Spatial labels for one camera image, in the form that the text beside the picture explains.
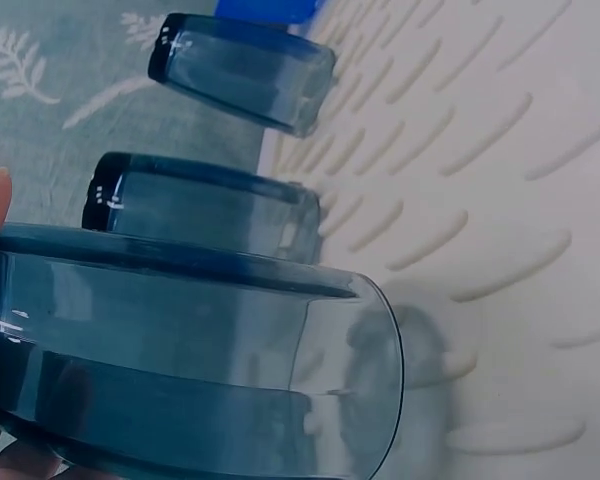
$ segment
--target teal tablecloth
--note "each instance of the teal tablecloth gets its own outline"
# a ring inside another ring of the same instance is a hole
[[[78,225],[110,150],[255,170],[262,130],[153,84],[152,42],[173,11],[215,0],[0,0],[0,165],[12,221]]]

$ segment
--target blue drinking glass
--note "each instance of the blue drinking glass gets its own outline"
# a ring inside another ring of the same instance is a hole
[[[112,152],[93,174],[82,227],[299,263],[319,251],[320,206],[299,185],[174,158]]]
[[[316,0],[219,0],[215,15],[247,22],[304,23],[316,11]]]
[[[0,234],[0,425],[128,478],[370,479],[400,335],[366,277],[81,229]]]
[[[149,77],[227,113],[308,135],[332,83],[335,54],[282,30],[226,18],[171,14]]]

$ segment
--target glassware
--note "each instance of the glassware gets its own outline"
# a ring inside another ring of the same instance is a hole
[[[4,227],[0,352],[4,428],[130,478],[368,480],[402,402],[366,277],[81,229]]]
[[[160,30],[149,77],[227,113],[306,136],[334,64],[328,47],[278,29],[176,13]]]
[[[317,196],[299,185],[206,163],[105,154],[82,227],[313,263]]]
[[[247,22],[304,23],[316,11],[316,0],[219,0],[215,15]]]

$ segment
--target white textured mat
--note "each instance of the white textured mat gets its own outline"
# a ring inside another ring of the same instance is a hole
[[[405,405],[449,420],[379,476],[600,479],[600,0],[334,0],[309,36],[339,82],[260,173],[323,196],[324,264],[449,302]]]

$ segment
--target white leaf print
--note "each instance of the white leaf print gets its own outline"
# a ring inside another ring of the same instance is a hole
[[[137,90],[150,87],[151,85],[156,85],[156,83],[146,75],[127,78],[126,80],[115,83],[92,97],[85,105],[76,110],[73,115],[64,122],[62,129],[66,130],[67,128],[75,127],[82,120],[104,108],[119,96],[128,95]]]
[[[0,46],[7,41],[7,27],[0,27]]]
[[[2,92],[2,98],[20,97],[25,93],[27,93],[27,87],[25,87],[24,85],[15,85],[4,90]]]
[[[13,62],[13,59],[11,57],[0,58],[0,68],[9,65],[11,62]]]
[[[126,43],[139,43],[143,51],[151,48],[166,18],[166,15],[152,15],[147,20],[135,13],[123,13],[120,23],[128,26]]]
[[[13,53],[15,53],[16,55],[20,53],[20,50],[22,50],[27,44],[27,40],[29,40],[29,32],[24,32],[18,39],[18,43],[16,43],[16,46],[13,48]]]
[[[7,44],[5,45],[5,48],[7,50],[11,50],[13,49],[13,45],[16,43],[16,32],[11,32],[9,34],[9,38],[7,39]]]
[[[136,23],[138,21],[138,15],[135,13],[123,13],[122,20],[120,23],[122,25],[131,25],[132,23]]]
[[[3,70],[0,72],[0,80],[11,80],[12,78],[18,79],[18,70]]]
[[[17,32],[9,33],[6,27],[0,28],[0,81],[6,83],[2,98],[16,98],[28,94],[46,104],[58,103],[59,98],[49,97],[36,88],[42,80],[47,64],[44,57],[37,58],[40,45],[32,44],[22,59],[19,56],[28,40],[29,32],[18,38]]]
[[[33,60],[36,58],[36,54],[38,53],[38,48],[40,48],[40,44],[37,42],[31,45],[31,47],[29,47],[29,50],[22,59],[23,70],[26,70],[31,66]]]
[[[44,58],[38,60],[36,66],[31,70],[31,85],[36,86],[38,82],[42,79],[42,75],[44,74],[44,69],[47,66],[47,61]]]

